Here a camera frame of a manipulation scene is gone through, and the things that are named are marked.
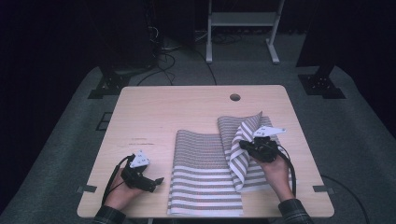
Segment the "white rack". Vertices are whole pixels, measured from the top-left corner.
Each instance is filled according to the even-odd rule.
[[[214,26],[272,26],[270,38],[266,44],[274,64],[279,64],[274,47],[277,26],[279,25],[285,0],[279,1],[277,12],[212,12],[212,0],[209,0],[209,16],[207,19],[206,62],[212,63],[212,27]]]

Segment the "sleeve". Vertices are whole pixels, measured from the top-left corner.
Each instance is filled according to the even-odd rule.
[[[124,219],[125,214],[117,209],[103,205],[93,219],[92,224],[121,224]]]
[[[298,199],[289,199],[279,204],[279,211],[286,224],[314,223]]]

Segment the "striped cloth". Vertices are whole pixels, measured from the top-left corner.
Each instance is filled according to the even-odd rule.
[[[218,124],[220,134],[177,132],[169,215],[238,217],[240,192],[271,188],[260,165],[239,147],[262,125],[271,126],[269,118],[220,117]]]

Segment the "person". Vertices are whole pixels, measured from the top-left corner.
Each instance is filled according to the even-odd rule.
[[[265,173],[265,177],[270,186],[275,191],[280,204],[278,206],[283,220],[286,224],[310,224],[312,218],[306,213],[303,204],[294,197],[289,184],[289,167],[285,161],[277,156],[272,162],[256,161]],[[125,219],[121,212],[132,200],[140,195],[142,189],[130,189],[120,177],[119,170],[113,181],[112,189],[107,196],[104,205],[99,209],[92,223],[100,224],[119,224]]]

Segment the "gray carpet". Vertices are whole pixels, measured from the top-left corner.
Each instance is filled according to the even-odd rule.
[[[359,94],[351,77],[337,67],[331,73],[334,85],[346,99],[308,96],[297,75],[312,74],[317,68],[295,67],[304,35],[277,36],[280,65],[271,63],[263,39],[262,35],[245,35],[237,43],[215,45],[210,67],[217,84],[283,85],[319,171],[348,187],[359,198],[371,223],[396,223],[396,141]],[[167,47],[175,44],[169,41]],[[205,45],[196,49],[205,55]],[[208,66],[196,51],[180,49],[169,54],[176,59],[167,70],[173,85],[214,85]],[[161,56],[160,66],[167,67],[172,60]],[[155,71],[158,69],[132,77],[130,85]],[[168,77],[158,73],[140,85],[170,85]],[[118,99],[87,99],[100,78],[99,69],[93,68],[80,84],[0,223],[90,223],[77,215],[81,194],[76,189],[86,184],[105,135],[95,130],[96,125],[105,112],[113,111]],[[315,222],[365,223],[352,194],[332,180],[323,180],[335,191],[331,195],[335,214],[315,218]]]

